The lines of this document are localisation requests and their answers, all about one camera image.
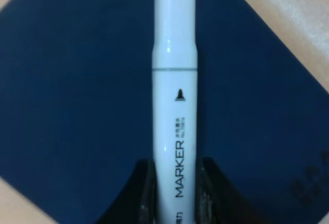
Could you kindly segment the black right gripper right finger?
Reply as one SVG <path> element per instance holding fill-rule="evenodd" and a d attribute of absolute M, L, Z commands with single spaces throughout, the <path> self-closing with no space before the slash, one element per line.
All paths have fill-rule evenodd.
<path fill-rule="evenodd" d="M 197 164 L 196 223 L 258 223 L 259 215 L 210 157 Z"/>

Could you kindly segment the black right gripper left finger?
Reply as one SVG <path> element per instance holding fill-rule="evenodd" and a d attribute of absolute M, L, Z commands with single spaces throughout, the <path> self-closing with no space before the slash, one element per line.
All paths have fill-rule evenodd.
<path fill-rule="evenodd" d="M 98 224 L 155 223 L 156 171 L 153 160 L 138 160 L 126 184 Z"/>

